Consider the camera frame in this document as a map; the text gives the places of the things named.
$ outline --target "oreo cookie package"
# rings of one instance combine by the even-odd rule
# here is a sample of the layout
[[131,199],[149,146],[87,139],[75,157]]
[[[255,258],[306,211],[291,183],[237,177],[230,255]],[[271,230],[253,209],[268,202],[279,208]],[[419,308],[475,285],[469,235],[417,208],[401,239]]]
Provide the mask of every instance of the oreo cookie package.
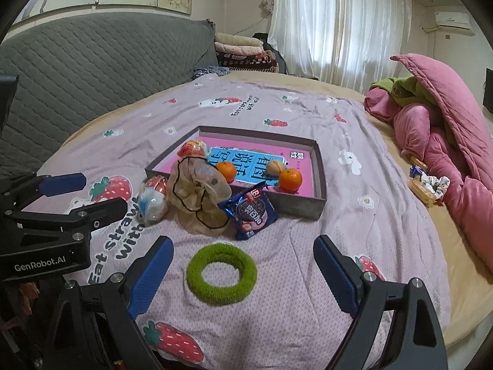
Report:
[[218,204],[235,221],[236,239],[245,241],[278,219],[263,189],[265,181]]

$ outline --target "gray quilted headboard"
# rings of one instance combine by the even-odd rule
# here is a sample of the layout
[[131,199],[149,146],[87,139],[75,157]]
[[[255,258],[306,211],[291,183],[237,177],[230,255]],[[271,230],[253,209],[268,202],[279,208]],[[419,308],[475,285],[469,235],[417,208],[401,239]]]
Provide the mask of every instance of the gray quilted headboard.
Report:
[[208,65],[218,65],[214,24],[168,15],[81,15],[7,39],[0,73],[20,78],[0,136],[0,178],[37,170],[88,122]]

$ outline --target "folded blanket stack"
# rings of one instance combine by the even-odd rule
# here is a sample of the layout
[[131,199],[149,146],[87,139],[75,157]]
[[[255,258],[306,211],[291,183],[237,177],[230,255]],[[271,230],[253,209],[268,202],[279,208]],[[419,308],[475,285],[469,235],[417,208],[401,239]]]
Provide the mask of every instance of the folded blanket stack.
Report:
[[232,71],[279,72],[274,53],[258,39],[217,33],[214,46],[219,65]]

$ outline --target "air conditioner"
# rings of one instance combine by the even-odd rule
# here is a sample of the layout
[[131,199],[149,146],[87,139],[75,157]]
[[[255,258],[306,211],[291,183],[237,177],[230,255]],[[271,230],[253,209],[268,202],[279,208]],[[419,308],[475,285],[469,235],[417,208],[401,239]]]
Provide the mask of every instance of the air conditioner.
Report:
[[469,14],[463,12],[435,12],[435,21],[440,29],[444,31],[475,34]]

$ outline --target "gathered curtain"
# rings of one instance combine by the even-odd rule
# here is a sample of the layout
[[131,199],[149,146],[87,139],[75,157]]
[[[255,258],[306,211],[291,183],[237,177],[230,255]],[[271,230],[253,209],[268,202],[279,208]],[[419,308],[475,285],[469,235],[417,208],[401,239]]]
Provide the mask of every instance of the gathered curtain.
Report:
[[268,42],[290,74],[368,91],[396,76],[389,60],[406,46],[411,0],[274,0]]

